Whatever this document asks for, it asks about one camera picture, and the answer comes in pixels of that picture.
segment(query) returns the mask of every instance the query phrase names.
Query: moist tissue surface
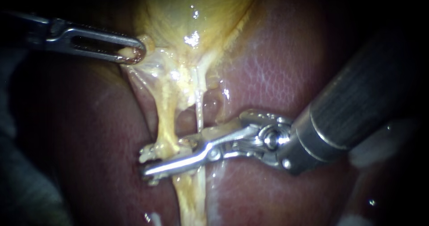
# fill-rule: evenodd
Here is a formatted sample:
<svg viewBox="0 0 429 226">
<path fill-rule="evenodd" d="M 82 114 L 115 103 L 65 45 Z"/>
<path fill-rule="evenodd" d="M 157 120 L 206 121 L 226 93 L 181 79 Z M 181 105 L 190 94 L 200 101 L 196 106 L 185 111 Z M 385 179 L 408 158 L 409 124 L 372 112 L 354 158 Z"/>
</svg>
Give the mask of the moist tissue surface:
<svg viewBox="0 0 429 226">
<path fill-rule="evenodd" d="M 140 0 L 134 26 L 147 55 L 139 64 L 123 68 L 135 89 L 150 91 L 159 118 L 154 151 L 145 152 L 141 163 L 191 152 L 191 148 L 178 144 L 174 128 L 177 115 L 195 104 L 197 129 L 202 129 L 206 73 L 219 64 L 239 35 L 253 1 Z M 174 176 L 172 181 L 182 225 L 206 225 L 205 168 Z"/>
</svg>

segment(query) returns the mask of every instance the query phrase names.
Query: silver metal jaw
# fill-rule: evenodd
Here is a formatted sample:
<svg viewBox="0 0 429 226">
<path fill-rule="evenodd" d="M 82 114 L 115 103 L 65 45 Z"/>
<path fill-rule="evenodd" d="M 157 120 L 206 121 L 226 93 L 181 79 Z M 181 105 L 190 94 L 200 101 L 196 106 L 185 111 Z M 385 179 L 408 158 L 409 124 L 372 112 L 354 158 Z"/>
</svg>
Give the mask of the silver metal jaw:
<svg viewBox="0 0 429 226">
<path fill-rule="evenodd" d="M 200 133 L 179 140 L 193 153 L 188 156 L 143 166 L 143 179 L 156 184 L 159 179 L 196 170 L 209 162 L 235 157 L 255 157 L 281 169 L 277 150 L 289 141 L 291 120 L 263 112 L 247 110 L 226 124 L 203 129 Z M 147 145 L 141 153 L 147 152 Z"/>
</svg>

